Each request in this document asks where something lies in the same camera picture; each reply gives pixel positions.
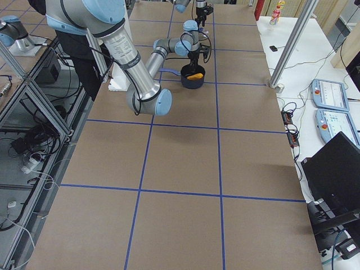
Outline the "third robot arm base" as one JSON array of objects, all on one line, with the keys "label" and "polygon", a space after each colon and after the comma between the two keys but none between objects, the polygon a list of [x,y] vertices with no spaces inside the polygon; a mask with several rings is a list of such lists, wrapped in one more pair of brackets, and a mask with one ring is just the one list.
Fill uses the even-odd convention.
[{"label": "third robot arm base", "polygon": [[12,55],[22,57],[35,57],[42,45],[36,45],[15,15],[1,17],[1,42]]}]

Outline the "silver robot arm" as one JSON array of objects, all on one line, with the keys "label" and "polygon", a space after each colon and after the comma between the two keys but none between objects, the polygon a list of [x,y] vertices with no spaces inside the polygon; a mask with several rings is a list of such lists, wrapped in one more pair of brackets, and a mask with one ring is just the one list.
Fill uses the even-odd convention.
[{"label": "silver robot arm", "polygon": [[198,59],[200,54],[208,58],[211,48],[200,42],[197,22],[188,20],[179,38],[155,41],[150,58],[143,62],[125,29],[126,14],[124,1],[46,1],[46,18],[51,28],[75,35],[90,32],[103,41],[133,84],[127,92],[127,104],[135,114],[166,115],[172,106],[172,94],[154,77],[167,56],[176,53],[188,57],[190,64],[182,68],[181,76],[194,76],[205,72]]},{"label": "silver robot arm", "polygon": [[[190,4],[189,0],[170,0],[179,13],[184,13],[187,6]],[[194,17],[193,11],[191,11],[192,19],[197,23],[198,26],[204,27],[207,17],[214,11],[212,5],[208,4],[205,0],[193,1],[192,8],[196,7],[196,16]]]}]

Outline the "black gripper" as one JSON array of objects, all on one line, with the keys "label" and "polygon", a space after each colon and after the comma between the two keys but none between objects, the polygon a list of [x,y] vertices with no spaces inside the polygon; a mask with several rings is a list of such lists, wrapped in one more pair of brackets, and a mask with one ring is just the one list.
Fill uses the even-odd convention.
[{"label": "black gripper", "polygon": [[190,72],[192,72],[193,74],[197,72],[197,65],[200,55],[202,55],[203,57],[203,63],[206,64],[211,57],[211,46],[200,43],[198,49],[196,49],[195,51],[189,51],[187,53],[187,57],[190,59],[189,69]]},{"label": "black gripper", "polygon": [[195,21],[197,22],[197,25],[199,26],[201,23],[201,26],[205,27],[205,22],[206,22],[207,16],[212,14],[213,11],[214,11],[214,8],[210,4],[196,4]]}]

